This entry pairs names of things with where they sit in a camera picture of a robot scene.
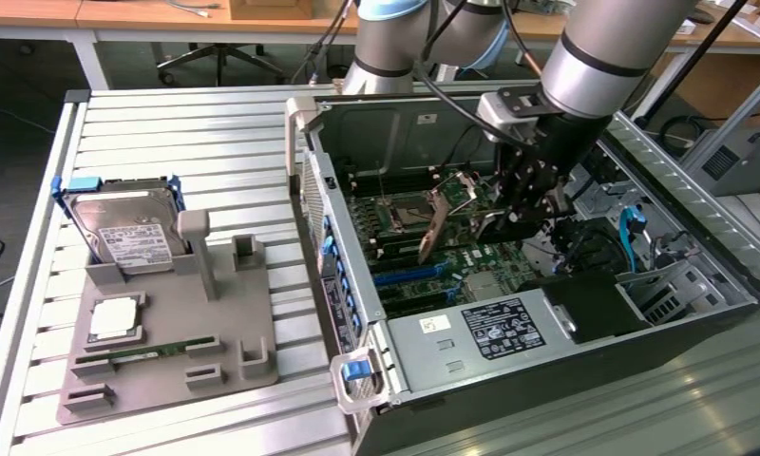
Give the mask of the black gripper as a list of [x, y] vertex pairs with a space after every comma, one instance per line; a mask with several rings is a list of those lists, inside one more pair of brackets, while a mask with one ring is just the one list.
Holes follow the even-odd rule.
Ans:
[[518, 119], [506, 127], [520, 143], [494, 146], [494, 226], [573, 213], [565, 193], [570, 170], [590, 152], [608, 123], [608, 117], [585, 119], [554, 113]]

